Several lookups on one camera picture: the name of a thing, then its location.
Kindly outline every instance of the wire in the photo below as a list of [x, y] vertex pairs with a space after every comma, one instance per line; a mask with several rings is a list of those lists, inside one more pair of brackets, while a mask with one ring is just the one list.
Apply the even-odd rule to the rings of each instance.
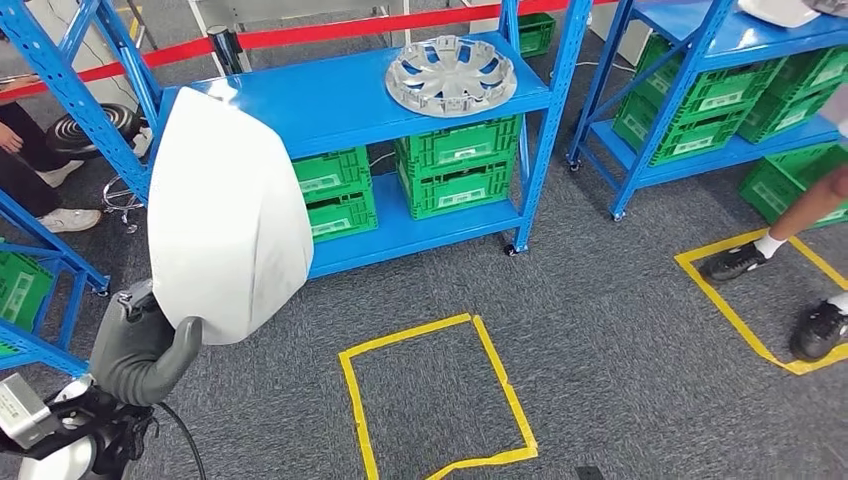
[[377, 160], [374, 160], [373, 162], [369, 163], [368, 166], [373, 167], [374, 165], [377, 165], [378, 163], [380, 163], [383, 159], [389, 158], [394, 154], [395, 154], [395, 152], [389, 152], [385, 155], [381, 155], [381, 156], [377, 157]]
[[171, 407], [168, 406], [165, 402], [159, 402], [156, 405], [162, 407], [162, 410], [168, 412], [168, 415], [177, 422], [177, 426], [182, 430], [183, 435], [186, 437], [186, 441], [188, 442], [188, 446], [191, 447], [191, 453], [194, 455], [194, 463], [197, 464], [197, 471], [200, 474], [200, 480], [206, 480], [206, 470], [203, 469], [203, 461], [200, 459], [200, 452], [197, 450], [197, 445], [194, 443], [194, 437], [191, 436], [191, 432], [188, 431], [188, 427], [186, 427], [183, 420], [177, 415]]
[[[583, 65], [594, 65], [594, 66], [596, 66], [596, 67], [597, 67], [597, 66], [598, 66], [598, 62], [577, 62], [577, 66], [578, 66], [578, 67], [582, 67]], [[613, 67], [615, 67], [615, 68], [617, 68], [617, 69], [619, 69], [619, 70], [624, 70], [625, 72], [636, 73], [636, 70], [635, 70], [635, 69], [630, 68], [630, 67], [625, 67], [625, 66], [623, 66], [623, 65], [619, 65], [619, 64], [617, 64], [617, 63], [615, 63], [615, 62], [613, 62], [612, 66], [613, 66]]]

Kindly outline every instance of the black pants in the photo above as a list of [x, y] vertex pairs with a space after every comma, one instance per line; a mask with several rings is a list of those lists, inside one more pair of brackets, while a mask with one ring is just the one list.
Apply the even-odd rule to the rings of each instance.
[[36, 218], [59, 208], [59, 194], [33, 170], [56, 170], [68, 159], [47, 148], [44, 131], [17, 103], [0, 105], [0, 122], [24, 141], [18, 157], [0, 149], [0, 189]]

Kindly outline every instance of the hand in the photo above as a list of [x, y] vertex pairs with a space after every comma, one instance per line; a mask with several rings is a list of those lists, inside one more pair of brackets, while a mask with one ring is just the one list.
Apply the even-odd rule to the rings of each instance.
[[118, 400], [146, 407], [161, 402], [200, 351], [202, 320], [176, 331], [153, 297], [150, 280], [112, 296], [91, 353], [97, 385]]
[[32, 85], [33, 83], [38, 82], [38, 75], [26, 75], [23, 77], [18, 77], [11, 82], [6, 84], [6, 88], [4, 90], [14, 90], [16, 88], [25, 87], [27, 85]]
[[0, 123], [0, 148], [3, 148], [3, 150], [9, 153], [18, 153], [23, 146], [23, 139], [6, 126], [5, 123]]

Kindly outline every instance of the green plastic crate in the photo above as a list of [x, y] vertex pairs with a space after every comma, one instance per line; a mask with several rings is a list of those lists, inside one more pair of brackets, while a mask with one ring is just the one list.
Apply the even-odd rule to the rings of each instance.
[[[837, 143], [769, 155], [751, 171], [739, 193], [771, 224], [811, 185], [840, 165], [848, 165], [848, 151]], [[813, 226], [846, 220], [848, 202]]]
[[[38, 309], [52, 281], [53, 275], [32, 257], [0, 252], [0, 318], [32, 332]], [[0, 343], [0, 356], [16, 351]]]
[[548, 53], [555, 29], [556, 20], [544, 12], [518, 17], [518, 39], [521, 45], [521, 56], [534, 57]]
[[[722, 148], [736, 132], [746, 113], [747, 110], [737, 110], [713, 118], [684, 122], [681, 117], [685, 117], [678, 112], [649, 165], [662, 165]], [[619, 107], [612, 129], [634, 152], [638, 152], [656, 116], [657, 107], [631, 92]]]
[[[659, 35], [651, 35], [636, 66], [637, 74], [648, 69], [669, 50], [671, 44], [668, 41]], [[634, 91], [660, 107], [682, 62], [683, 53], [673, 56]], [[681, 121], [703, 120], [753, 106], [783, 62], [781, 58], [701, 73], [680, 104]]]
[[848, 76], [848, 47], [832, 47], [799, 53], [786, 59], [767, 92], [787, 102], [805, 98]]
[[420, 180], [410, 179], [402, 162], [398, 174], [409, 212], [421, 219], [505, 199], [515, 157]]
[[306, 205], [312, 241], [323, 242], [377, 228], [371, 190], [346, 193]]
[[410, 179], [432, 177], [491, 163], [518, 151], [521, 115], [438, 130], [395, 141]]
[[295, 160], [292, 166], [307, 203], [371, 188], [365, 147]]
[[789, 127], [803, 125], [827, 103], [837, 88], [839, 85], [834, 85], [795, 101], [765, 93], [745, 117], [737, 133], [751, 143], [760, 143]]

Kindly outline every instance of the blue metal shelf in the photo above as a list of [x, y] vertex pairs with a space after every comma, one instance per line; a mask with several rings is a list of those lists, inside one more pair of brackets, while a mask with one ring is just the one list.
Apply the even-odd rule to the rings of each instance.
[[[196, 82], [278, 132], [292, 158], [432, 132], [547, 108], [551, 91], [498, 32], [471, 35], [494, 45], [515, 66], [518, 89], [504, 105], [468, 117], [434, 118], [400, 106], [383, 84], [398, 48], [372, 50]], [[176, 88], [162, 98], [161, 124]]]
[[[678, 44], [701, 26], [711, 3], [711, 0], [642, 0], [634, 3], [633, 16]], [[716, 70], [846, 43], [848, 22], [844, 18], [821, 15], [804, 26], [783, 28], [733, 9], [698, 62], [698, 68]]]
[[[591, 127], [606, 149], [612, 153], [618, 164], [629, 172], [633, 168], [636, 154], [615, 132], [612, 131], [612, 120], [595, 122]], [[816, 115], [802, 126], [790, 129], [762, 143], [752, 144], [739, 135], [734, 135], [727, 146], [718, 151], [695, 155], [675, 162], [664, 163], [656, 167], [648, 167], [638, 179], [638, 188], [650, 187], [660, 183], [679, 180], [724, 167], [739, 165], [787, 150], [831, 142], [840, 138], [836, 127], [824, 117]]]
[[375, 176], [373, 185], [378, 228], [316, 243], [310, 278], [502, 232], [522, 223], [509, 200], [415, 220], [397, 174]]
[[[68, 352], [77, 313], [87, 287], [96, 292], [106, 291], [109, 286], [109, 277], [98, 272], [77, 255], [71, 247], [48, 231], [2, 190], [0, 190], [0, 216], [39, 244], [38, 247], [33, 247], [3, 242], [0, 243], [0, 250], [29, 255], [53, 274], [47, 294], [36, 313], [32, 332], [22, 330], [0, 318], [0, 343], [14, 347], [18, 351], [13, 355], [0, 356], [0, 369], [41, 362], [71, 376], [82, 375], [85, 372], [86, 363]], [[65, 295], [66, 303], [62, 313], [59, 337], [55, 342], [50, 343], [38, 335], [44, 325], [48, 307], [54, 300], [59, 275], [63, 272], [73, 277], [73, 288]]]
[[[630, 21], [636, 19], [644, 21], [665, 36], [674, 48], [599, 106], [621, 38]], [[829, 15], [821, 15], [800, 28], [785, 29], [739, 11], [735, 0], [621, 0], [566, 159], [570, 167], [576, 169], [580, 167], [580, 157], [583, 155], [598, 169], [615, 191], [615, 199], [609, 210], [613, 219], [620, 220], [630, 198], [639, 188], [738, 165], [763, 155], [838, 139], [836, 127], [816, 116], [808, 124], [758, 145], [734, 136], [719, 151], [656, 167], [648, 165], [686, 93], [701, 72], [846, 43], [848, 20]], [[634, 152], [612, 131], [611, 121], [599, 121], [600, 114], [624, 98], [639, 82], [653, 75], [678, 52], [684, 54], [684, 59], [677, 77], [668, 89], [654, 124], [645, 136], [644, 144], [638, 152]], [[613, 175], [591, 151], [587, 143], [590, 133], [600, 139], [601, 145], [623, 167], [623, 178]]]
[[[159, 137], [167, 122], [177, 88], [162, 90], [132, 46], [110, 2], [81, 0], [82, 20], [94, 19], [115, 50], [139, 96], [154, 134]], [[514, 229], [516, 252], [527, 249], [533, 216], [542, 192], [551, 150], [556, 139], [568, 88], [591, 0], [572, 0], [565, 12], [559, 51], [546, 85], [519, 55], [518, 0], [501, 3], [496, 32], [472, 35], [491, 43], [515, 66], [517, 91], [504, 105], [476, 115], [440, 119], [410, 112], [395, 103], [385, 91], [384, 77], [397, 49], [383, 49], [344, 57], [289, 65], [197, 82], [191, 85], [210, 96], [227, 101], [276, 131], [292, 158], [391, 140], [408, 135], [455, 127], [530, 111], [543, 118], [535, 148], [528, 148], [526, 128], [519, 138], [521, 202], [497, 202], [454, 212], [433, 219], [414, 221], [394, 175], [374, 179], [379, 228], [315, 246], [312, 277], [355, 268], [476, 236]], [[92, 136], [107, 160], [140, 199], [146, 201], [150, 167], [139, 165], [120, 135], [74, 74], [67, 58], [75, 48], [81, 28], [75, 20], [62, 48], [56, 48], [24, 7], [22, 0], [0, 0], [0, 28], [10, 32], [30, 65], [47, 79], [85, 131]], [[158, 141], [151, 146], [155, 160]]]

